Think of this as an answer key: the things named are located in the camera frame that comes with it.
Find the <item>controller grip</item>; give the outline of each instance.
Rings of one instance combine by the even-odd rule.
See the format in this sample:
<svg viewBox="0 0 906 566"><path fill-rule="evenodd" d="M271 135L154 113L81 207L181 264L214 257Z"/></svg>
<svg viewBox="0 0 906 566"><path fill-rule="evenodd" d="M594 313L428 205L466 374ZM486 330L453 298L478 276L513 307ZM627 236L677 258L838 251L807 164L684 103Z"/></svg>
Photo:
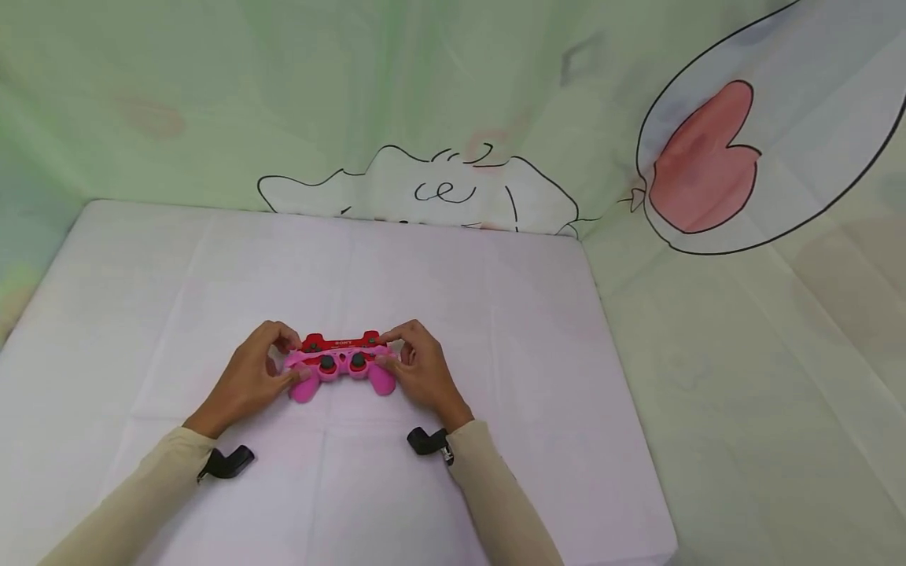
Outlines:
<svg viewBox="0 0 906 566"><path fill-rule="evenodd" d="M307 403L312 400L319 387L321 387L321 376L317 371L312 370L312 375L308 379L290 387L289 396L296 403Z"/></svg>
<svg viewBox="0 0 906 566"><path fill-rule="evenodd" d="M396 378L376 363L368 368L368 381L378 395L389 395L396 388Z"/></svg>

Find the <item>white tabletop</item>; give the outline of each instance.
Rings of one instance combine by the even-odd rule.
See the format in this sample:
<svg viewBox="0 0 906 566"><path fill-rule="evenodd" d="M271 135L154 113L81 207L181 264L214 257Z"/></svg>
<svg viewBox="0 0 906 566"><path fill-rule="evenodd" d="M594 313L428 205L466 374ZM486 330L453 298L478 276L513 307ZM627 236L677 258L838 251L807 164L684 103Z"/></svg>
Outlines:
<svg viewBox="0 0 906 566"><path fill-rule="evenodd" d="M0 561L31 564L210 391L262 320L442 341L567 564L660 564L676 537L578 242L466 228L95 202L0 352ZM229 431L147 564L481 564L437 424L367 381Z"/></svg>

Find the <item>red controller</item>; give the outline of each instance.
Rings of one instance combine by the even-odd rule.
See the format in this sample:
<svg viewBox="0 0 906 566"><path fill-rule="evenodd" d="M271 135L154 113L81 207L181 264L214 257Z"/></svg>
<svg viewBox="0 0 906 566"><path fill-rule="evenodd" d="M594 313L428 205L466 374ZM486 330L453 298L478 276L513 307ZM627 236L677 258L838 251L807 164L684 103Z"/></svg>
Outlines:
<svg viewBox="0 0 906 566"><path fill-rule="evenodd" d="M389 395L396 388L396 379L378 366L378 355L392 356L386 344L378 344L380 334L367 331L358 340L328 341L321 334L309 334L302 342L302 349L286 356L288 369L305 364L312 376L293 386L289 395L299 403L312 400L322 381L333 381L342 374L353 379L368 378L378 395Z"/></svg>

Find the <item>printed fabric backdrop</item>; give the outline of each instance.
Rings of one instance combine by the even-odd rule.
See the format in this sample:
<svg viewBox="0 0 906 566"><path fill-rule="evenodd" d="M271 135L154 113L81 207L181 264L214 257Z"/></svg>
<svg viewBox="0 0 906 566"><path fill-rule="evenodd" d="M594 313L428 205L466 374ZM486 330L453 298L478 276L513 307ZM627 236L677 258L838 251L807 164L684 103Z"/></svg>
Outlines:
<svg viewBox="0 0 906 566"><path fill-rule="evenodd" d="M93 198L578 237L677 564L906 563L902 0L20 0L0 96L6 328Z"/></svg>

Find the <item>sleeve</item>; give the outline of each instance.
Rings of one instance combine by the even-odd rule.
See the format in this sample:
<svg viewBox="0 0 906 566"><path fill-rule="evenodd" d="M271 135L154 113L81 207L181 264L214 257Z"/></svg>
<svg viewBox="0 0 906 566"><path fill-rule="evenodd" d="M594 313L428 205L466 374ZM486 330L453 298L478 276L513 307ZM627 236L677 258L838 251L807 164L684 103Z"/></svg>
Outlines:
<svg viewBox="0 0 906 566"><path fill-rule="evenodd" d="M131 564L198 488L215 441L178 427L38 566Z"/></svg>
<svg viewBox="0 0 906 566"><path fill-rule="evenodd" d="M494 447L487 423L473 420L447 441L453 452L450 473L491 564L562 565L551 535Z"/></svg>

